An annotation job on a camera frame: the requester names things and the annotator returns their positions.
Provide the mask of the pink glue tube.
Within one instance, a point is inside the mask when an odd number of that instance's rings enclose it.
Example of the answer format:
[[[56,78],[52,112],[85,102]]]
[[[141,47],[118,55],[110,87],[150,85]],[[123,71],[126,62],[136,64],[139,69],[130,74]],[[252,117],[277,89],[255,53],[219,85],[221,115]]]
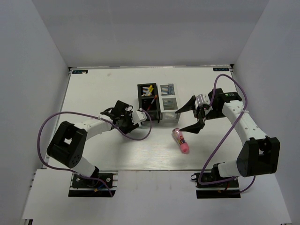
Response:
[[[175,128],[172,130],[172,136],[175,141],[178,143],[179,148],[183,154],[189,153],[189,145],[186,143],[183,133],[180,131],[179,128]]]

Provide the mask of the black pen holder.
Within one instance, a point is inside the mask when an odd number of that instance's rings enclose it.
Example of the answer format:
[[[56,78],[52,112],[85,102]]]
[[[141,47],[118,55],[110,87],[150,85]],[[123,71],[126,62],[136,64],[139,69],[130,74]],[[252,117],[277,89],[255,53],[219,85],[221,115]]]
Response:
[[[151,95],[144,96],[144,94],[147,92],[150,86],[153,86],[153,91]],[[147,110],[148,106],[150,105],[151,101],[153,100],[154,96],[157,95],[156,101],[153,103],[151,109],[148,112],[150,115],[152,121],[157,121],[159,123],[160,121],[160,104],[159,104],[159,97],[158,97],[158,86],[156,83],[145,83],[145,84],[138,84],[138,102],[139,107]]]

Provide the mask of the clear blue glue bottle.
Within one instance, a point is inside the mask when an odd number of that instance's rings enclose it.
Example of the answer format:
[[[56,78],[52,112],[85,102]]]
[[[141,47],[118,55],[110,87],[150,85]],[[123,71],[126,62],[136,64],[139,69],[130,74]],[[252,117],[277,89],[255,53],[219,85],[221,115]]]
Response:
[[[174,84],[173,83],[168,84],[168,95],[174,95]]]

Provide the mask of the red pen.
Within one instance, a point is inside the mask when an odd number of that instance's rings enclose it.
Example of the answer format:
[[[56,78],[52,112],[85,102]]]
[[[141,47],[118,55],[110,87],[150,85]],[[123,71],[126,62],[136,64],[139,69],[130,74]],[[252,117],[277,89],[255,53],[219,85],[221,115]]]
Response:
[[[153,100],[151,101],[151,103],[150,103],[150,105],[148,106],[148,108],[147,108],[146,111],[149,111],[149,110],[151,109],[151,107],[152,107],[153,103],[156,101],[157,97],[158,97],[157,95],[154,96]]]

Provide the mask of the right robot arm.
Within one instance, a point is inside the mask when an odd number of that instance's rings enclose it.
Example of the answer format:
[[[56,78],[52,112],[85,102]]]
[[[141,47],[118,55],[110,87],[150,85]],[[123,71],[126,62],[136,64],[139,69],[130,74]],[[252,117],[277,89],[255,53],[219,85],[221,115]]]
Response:
[[[197,134],[206,120],[227,118],[237,132],[242,149],[236,159],[214,164],[210,177],[199,178],[202,185],[224,186],[239,176],[251,177],[273,174],[278,168],[280,141],[269,137],[254,122],[244,109],[244,103],[237,92],[223,92],[221,88],[208,95],[192,96],[176,113],[192,111],[197,122],[180,129],[181,132]]]

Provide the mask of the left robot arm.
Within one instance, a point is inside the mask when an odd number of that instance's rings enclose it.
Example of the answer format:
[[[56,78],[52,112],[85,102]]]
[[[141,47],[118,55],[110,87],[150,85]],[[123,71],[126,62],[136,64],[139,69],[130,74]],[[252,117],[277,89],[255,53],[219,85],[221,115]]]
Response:
[[[133,111],[131,107],[118,100],[114,107],[100,113],[109,117],[109,120],[97,117],[76,124],[62,122],[47,148],[47,154],[82,175],[83,182],[88,187],[96,186],[99,182],[99,169],[83,157],[85,143],[114,128],[125,135],[138,128],[147,119],[147,115],[141,110]]]

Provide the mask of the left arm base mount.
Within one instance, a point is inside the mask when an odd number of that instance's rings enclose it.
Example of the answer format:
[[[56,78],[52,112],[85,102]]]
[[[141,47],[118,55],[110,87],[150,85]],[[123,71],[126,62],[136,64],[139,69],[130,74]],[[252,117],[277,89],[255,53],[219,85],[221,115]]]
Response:
[[[73,174],[68,197],[113,197],[117,189],[118,171],[100,171],[98,176],[109,187],[111,194],[102,182],[84,179],[78,174]]]

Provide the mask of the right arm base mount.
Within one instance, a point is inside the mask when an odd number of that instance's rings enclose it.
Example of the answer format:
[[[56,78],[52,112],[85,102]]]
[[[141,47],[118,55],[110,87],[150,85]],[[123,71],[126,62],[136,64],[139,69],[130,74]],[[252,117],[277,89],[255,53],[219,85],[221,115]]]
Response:
[[[237,180],[224,183],[202,185],[198,182],[200,173],[191,175],[191,180],[195,182],[197,199],[229,199],[240,198],[240,187]]]

